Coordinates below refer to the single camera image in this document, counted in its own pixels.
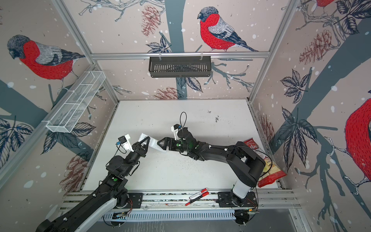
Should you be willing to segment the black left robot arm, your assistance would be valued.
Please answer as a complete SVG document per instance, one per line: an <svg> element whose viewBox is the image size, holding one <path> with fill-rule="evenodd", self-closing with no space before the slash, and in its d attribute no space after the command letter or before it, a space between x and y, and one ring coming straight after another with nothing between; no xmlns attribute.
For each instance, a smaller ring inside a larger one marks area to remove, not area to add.
<svg viewBox="0 0 371 232"><path fill-rule="evenodd" d="M107 177L99 186L77 206L53 221L46 219L36 229L38 232L86 232L109 211L118 209L139 209L142 193L128 193L125 188L127 176L133 173L133 167L148 152L150 137L136 142L132 151L123 158L114 156L108 162Z"/></svg>

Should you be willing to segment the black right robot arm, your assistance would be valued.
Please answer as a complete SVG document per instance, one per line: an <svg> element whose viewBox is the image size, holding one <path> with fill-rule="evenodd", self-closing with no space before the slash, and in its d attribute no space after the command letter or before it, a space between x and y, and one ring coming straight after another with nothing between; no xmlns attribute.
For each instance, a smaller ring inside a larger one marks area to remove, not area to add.
<svg viewBox="0 0 371 232"><path fill-rule="evenodd" d="M244 199L257 186L266 166L264 159L244 142L230 146L216 146L196 140L187 127L173 130L174 138L165 137L157 142L163 150L180 152L194 160L226 163L238 180L232 196Z"/></svg>

